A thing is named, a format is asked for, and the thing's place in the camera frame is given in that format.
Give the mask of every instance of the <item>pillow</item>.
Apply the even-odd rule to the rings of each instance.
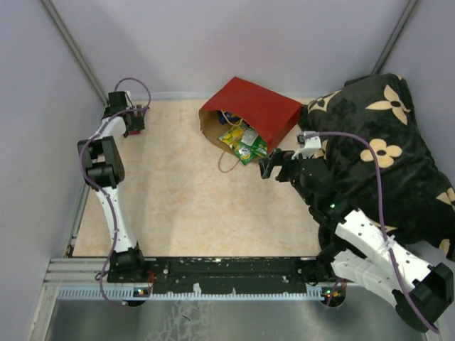
[[[363,137],[378,156],[387,232],[401,244],[426,240],[454,260],[455,192],[420,136],[406,81],[372,75],[345,83],[302,109],[302,130]],[[378,226],[378,189],[371,152],[356,140],[328,137],[324,158],[334,186]]]

